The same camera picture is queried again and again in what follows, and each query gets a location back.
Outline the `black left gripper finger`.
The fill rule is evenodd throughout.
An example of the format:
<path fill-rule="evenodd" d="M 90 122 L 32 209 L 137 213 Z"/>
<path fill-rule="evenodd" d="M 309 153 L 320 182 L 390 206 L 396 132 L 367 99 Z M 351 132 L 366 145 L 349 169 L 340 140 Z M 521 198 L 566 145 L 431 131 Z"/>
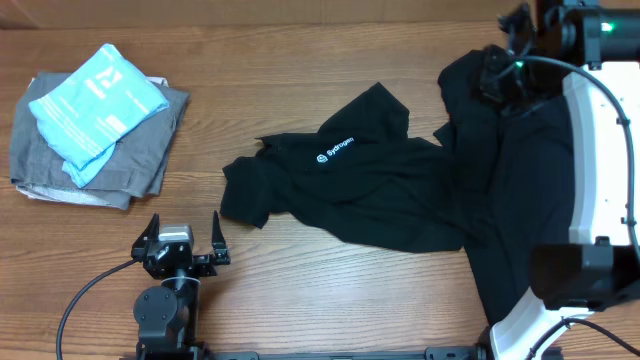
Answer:
<path fill-rule="evenodd" d="M 216 258 L 228 258 L 229 249 L 222 234 L 218 212 L 213 213 L 211 245 Z"/>
<path fill-rule="evenodd" d="M 158 240 L 160 217 L 155 213 L 145 230 L 134 241 L 131 247 L 131 257 L 133 259 L 145 259 L 150 246 Z"/>

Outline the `plain black t-shirt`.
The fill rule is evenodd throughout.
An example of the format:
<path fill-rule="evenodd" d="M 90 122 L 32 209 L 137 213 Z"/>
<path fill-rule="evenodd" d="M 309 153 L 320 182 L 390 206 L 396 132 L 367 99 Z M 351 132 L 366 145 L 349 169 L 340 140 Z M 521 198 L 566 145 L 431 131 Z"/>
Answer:
<path fill-rule="evenodd" d="M 503 320 L 529 286 L 529 254 L 563 244 L 574 206 L 573 138 L 561 95 L 499 105 L 479 89 L 489 53 L 472 50 L 438 78 L 449 121 L 436 138 L 455 161 L 470 234 L 464 245 L 486 318 Z"/>

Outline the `black polo shirt with logo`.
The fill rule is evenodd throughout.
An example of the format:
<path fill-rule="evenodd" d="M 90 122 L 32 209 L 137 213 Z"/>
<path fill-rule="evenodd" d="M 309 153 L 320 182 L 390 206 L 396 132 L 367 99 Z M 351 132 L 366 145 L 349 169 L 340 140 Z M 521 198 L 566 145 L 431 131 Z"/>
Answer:
<path fill-rule="evenodd" d="M 264 136 L 255 155 L 224 167 L 221 213 L 256 228 L 289 213 L 346 243 L 458 251 L 466 234 L 452 160 L 408 125 L 408 109 L 377 83 L 314 133 Z"/>

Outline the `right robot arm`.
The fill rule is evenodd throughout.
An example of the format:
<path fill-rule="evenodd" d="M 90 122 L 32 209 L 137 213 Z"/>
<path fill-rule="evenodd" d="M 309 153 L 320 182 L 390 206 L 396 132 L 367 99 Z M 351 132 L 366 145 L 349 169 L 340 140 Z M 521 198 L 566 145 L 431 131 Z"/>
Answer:
<path fill-rule="evenodd" d="M 639 297 L 639 13 L 538 1 L 498 23 L 507 49 L 484 65 L 480 91 L 501 104 L 564 97 L 575 197 L 568 242 L 534 248 L 529 288 L 477 357 L 557 359 L 571 326 Z"/>

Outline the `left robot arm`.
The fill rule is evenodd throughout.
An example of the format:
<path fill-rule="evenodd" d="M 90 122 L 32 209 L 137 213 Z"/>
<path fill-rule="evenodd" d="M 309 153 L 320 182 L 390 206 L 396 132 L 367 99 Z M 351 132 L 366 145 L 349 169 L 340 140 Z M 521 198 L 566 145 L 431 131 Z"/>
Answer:
<path fill-rule="evenodd" d="M 133 306 L 138 324 L 138 359 L 213 359 L 209 346 L 197 339 L 201 280 L 231 263 L 219 216 L 213 214 L 212 251 L 194 252 L 190 225 L 162 226 L 154 215 L 133 243 L 132 259 L 159 285 L 142 291 Z"/>

